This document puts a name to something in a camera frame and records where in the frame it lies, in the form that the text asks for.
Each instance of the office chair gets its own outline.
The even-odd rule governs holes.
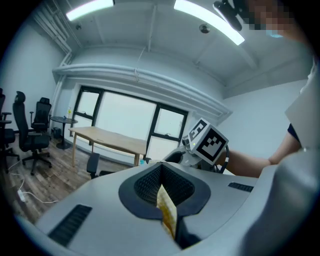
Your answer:
[[[20,161],[20,157],[18,154],[14,154],[12,148],[8,148],[9,144],[15,142],[16,136],[13,129],[6,129],[6,124],[11,124],[12,121],[6,120],[7,115],[11,115],[10,112],[1,112],[5,99],[6,96],[2,94],[2,89],[0,89],[0,159],[4,160],[5,172],[8,173],[7,157],[16,157],[18,161]]]
[[[34,120],[32,122],[32,115],[33,111],[30,111],[30,124],[31,128],[33,128],[37,133],[48,133],[48,128],[50,125],[50,117],[51,115],[49,114],[51,110],[51,104],[50,100],[48,98],[42,97],[40,101],[36,103],[36,108],[35,108],[35,116]]]
[[[31,175],[34,175],[34,169],[38,160],[41,160],[49,164],[49,168],[52,167],[51,162],[42,158],[42,156],[49,157],[50,153],[38,153],[37,150],[45,149],[49,146],[49,136],[46,134],[34,132],[28,132],[28,123],[25,114],[25,102],[26,96],[23,92],[17,91],[16,97],[13,103],[13,115],[16,125],[19,129],[19,147],[23,152],[31,151],[32,156],[22,159],[22,164],[26,165],[26,161],[33,160]]]
[[[89,157],[87,164],[86,164],[86,171],[88,173],[90,173],[91,179],[94,179],[99,176],[114,173],[114,171],[101,170],[100,173],[97,174],[99,158],[100,158],[100,154],[92,153]]]

